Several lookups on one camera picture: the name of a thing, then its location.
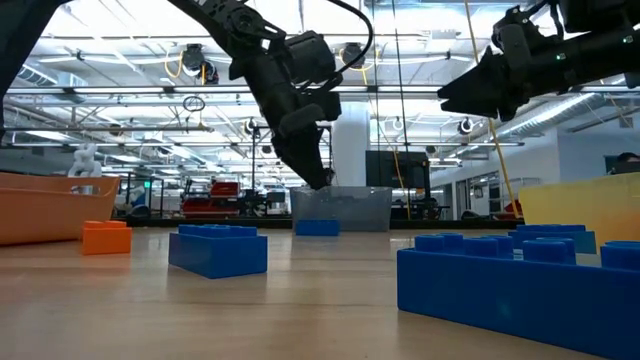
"yellow bin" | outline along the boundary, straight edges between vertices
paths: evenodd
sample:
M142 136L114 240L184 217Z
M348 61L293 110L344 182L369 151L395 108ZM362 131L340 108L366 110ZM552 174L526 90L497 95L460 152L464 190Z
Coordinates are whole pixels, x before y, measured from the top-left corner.
M584 224L598 252L607 241L640 241L638 173L527 187L519 198L527 224Z

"orange bin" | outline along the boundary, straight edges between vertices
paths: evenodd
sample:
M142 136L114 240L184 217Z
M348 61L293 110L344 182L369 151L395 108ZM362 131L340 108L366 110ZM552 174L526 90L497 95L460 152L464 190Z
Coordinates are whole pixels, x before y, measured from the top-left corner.
M0 173L0 245L80 239L85 221L111 218L119 183Z

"red machine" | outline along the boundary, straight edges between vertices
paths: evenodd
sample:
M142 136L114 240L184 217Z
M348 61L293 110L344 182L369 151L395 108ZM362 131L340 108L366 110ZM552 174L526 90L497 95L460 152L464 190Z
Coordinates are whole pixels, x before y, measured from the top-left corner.
M208 193L191 192L192 183L192 180L187 180L183 194L182 213L185 218L224 218L239 215L238 183L214 182Z

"orange lego brick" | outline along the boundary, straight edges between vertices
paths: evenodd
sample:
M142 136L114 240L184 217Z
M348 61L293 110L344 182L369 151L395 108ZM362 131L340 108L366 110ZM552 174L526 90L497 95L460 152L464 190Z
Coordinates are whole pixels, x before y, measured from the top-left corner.
M85 229L113 229L126 228L127 224L122 221L85 221Z
M82 232L82 255L129 254L132 235L123 222L88 221Z

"clear plastic bin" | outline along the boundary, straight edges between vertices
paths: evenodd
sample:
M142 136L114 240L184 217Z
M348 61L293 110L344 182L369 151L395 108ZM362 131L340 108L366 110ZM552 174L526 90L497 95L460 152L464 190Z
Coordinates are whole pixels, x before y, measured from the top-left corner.
M291 189L294 227L298 220L339 220L341 231L387 232L391 188L330 186Z

